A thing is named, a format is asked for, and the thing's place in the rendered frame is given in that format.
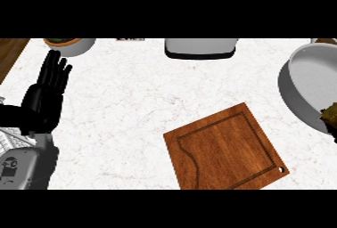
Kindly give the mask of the grey metal pot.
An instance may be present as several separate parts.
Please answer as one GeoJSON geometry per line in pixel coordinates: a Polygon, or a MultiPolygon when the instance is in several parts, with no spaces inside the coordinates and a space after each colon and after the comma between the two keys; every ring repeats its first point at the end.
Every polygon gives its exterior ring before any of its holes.
{"type": "Polygon", "coordinates": [[[337,45],[302,45],[290,56],[279,77],[283,101],[298,118],[329,134],[321,111],[337,102],[337,45]]]}

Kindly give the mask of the brown wooden panel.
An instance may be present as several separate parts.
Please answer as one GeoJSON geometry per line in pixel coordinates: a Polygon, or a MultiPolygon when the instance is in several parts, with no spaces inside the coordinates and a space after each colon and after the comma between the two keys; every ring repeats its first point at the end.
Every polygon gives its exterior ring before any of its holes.
{"type": "Polygon", "coordinates": [[[7,79],[24,48],[30,42],[29,38],[0,38],[0,84],[7,79]]]}

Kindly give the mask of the white bowl with orange rim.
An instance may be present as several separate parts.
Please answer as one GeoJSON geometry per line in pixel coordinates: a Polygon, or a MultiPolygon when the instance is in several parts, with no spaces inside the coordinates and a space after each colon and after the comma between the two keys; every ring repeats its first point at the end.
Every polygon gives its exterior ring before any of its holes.
{"type": "Polygon", "coordinates": [[[76,57],[89,51],[97,39],[95,38],[63,38],[61,42],[55,42],[45,38],[48,46],[61,52],[63,57],[76,57]]]}

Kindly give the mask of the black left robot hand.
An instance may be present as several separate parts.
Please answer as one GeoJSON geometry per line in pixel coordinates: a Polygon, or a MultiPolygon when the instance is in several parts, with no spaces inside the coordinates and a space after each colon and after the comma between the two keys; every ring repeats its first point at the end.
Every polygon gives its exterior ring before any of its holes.
{"type": "Polygon", "coordinates": [[[21,106],[0,104],[0,127],[18,127],[23,135],[51,134],[58,126],[69,75],[73,66],[51,50],[38,82],[30,86],[21,106]]]}

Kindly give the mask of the brown wooden cutting board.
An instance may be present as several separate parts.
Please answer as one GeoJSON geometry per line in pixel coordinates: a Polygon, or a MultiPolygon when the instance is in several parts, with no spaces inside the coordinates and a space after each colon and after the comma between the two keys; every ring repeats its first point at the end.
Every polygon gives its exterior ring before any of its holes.
{"type": "Polygon", "coordinates": [[[290,174],[245,103],[163,138],[184,190],[261,189],[290,174]]]}

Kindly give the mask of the brown object with grey rim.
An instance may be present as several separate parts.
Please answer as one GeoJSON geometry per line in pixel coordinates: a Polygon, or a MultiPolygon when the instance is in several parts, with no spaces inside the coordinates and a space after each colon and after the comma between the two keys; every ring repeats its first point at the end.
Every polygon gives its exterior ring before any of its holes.
{"type": "Polygon", "coordinates": [[[311,38],[311,43],[324,43],[337,45],[337,38],[311,38]]]}

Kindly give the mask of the white appliance with black base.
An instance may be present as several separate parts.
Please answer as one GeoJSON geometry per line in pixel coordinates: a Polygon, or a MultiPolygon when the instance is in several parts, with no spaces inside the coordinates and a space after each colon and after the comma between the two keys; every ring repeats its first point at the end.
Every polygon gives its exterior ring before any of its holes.
{"type": "Polygon", "coordinates": [[[166,38],[165,53],[181,60],[219,60],[236,54],[237,38],[166,38]]]}

